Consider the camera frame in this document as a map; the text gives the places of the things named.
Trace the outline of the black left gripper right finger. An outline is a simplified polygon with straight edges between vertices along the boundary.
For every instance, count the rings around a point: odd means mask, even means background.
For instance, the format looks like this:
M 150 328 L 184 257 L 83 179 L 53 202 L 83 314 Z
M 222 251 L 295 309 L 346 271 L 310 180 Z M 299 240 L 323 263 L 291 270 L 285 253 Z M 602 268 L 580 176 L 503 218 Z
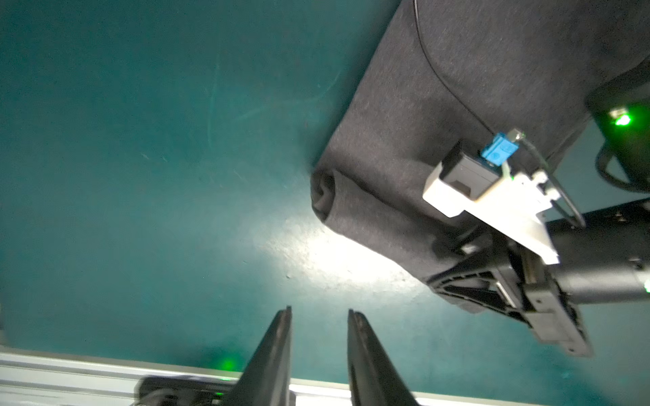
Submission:
M 359 311 L 349 310 L 347 357 L 353 405 L 418 406 L 368 319 Z

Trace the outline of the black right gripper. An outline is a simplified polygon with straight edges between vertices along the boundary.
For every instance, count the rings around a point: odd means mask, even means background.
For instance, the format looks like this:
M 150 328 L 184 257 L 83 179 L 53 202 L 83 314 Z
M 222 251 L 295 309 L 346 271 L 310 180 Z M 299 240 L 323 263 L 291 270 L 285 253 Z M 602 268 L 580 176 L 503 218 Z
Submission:
M 539 255 L 498 231 L 487 247 L 431 277 L 435 294 L 468 312 L 490 310 L 525 324 L 540 343 L 590 357 L 592 345 L 576 304 L 562 292 Z

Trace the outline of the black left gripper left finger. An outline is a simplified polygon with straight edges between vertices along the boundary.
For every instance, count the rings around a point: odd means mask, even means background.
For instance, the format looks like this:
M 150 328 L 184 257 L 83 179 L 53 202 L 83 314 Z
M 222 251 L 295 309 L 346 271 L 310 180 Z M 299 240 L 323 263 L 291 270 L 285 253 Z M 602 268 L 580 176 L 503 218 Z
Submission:
M 274 316 L 255 354 L 221 405 L 289 405 L 292 309 Z

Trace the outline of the dark grey long pants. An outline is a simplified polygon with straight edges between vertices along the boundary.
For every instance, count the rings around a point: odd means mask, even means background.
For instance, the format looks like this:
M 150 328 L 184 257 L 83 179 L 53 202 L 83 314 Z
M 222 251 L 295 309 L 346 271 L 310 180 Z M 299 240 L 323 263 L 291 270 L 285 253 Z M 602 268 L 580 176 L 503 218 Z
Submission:
M 587 94 L 648 55 L 646 1 L 404 1 L 311 176 L 312 209 L 427 280 L 477 223 L 421 196 L 457 141 L 516 128 L 557 164 Z

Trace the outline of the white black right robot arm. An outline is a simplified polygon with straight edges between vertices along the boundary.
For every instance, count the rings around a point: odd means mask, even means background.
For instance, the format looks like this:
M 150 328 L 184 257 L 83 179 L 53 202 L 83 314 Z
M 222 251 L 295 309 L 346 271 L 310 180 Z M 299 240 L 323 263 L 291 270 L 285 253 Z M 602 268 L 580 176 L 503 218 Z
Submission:
M 428 279 L 431 291 L 520 321 L 576 357 L 592 354 L 580 306 L 649 297 L 648 62 L 596 88 L 586 105 L 604 136 L 599 176 L 641 200 L 581 213 L 546 162 L 534 174 L 511 169 L 519 148 L 535 152 L 519 130 L 483 146 L 459 140 L 422 193 L 443 215 L 478 221 L 457 244 L 462 261 Z

